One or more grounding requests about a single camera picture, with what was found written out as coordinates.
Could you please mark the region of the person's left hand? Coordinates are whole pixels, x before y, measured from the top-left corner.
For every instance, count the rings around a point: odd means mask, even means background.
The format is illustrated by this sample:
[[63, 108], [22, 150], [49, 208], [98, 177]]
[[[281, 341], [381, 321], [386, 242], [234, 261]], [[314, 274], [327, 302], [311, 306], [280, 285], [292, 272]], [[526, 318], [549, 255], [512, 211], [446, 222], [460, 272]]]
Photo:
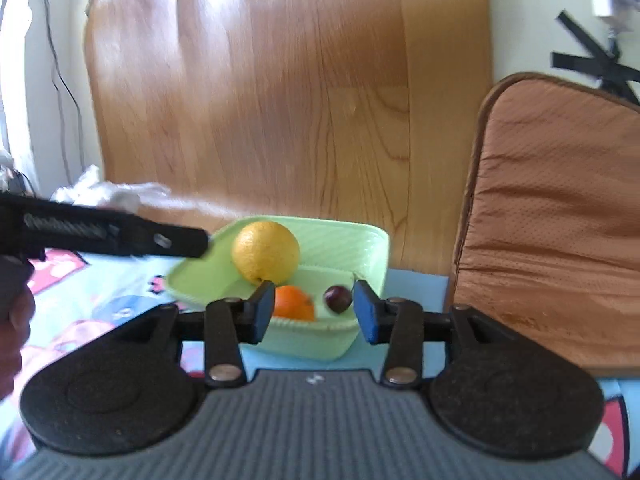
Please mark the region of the person's left hand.
[[1, 257], [1, 399], [14, 390], [22, 370], [21, 351], [30, 335], [30, 321], [35, 313], [35, 299], [27, 282], [34, 268], [13, 257]]

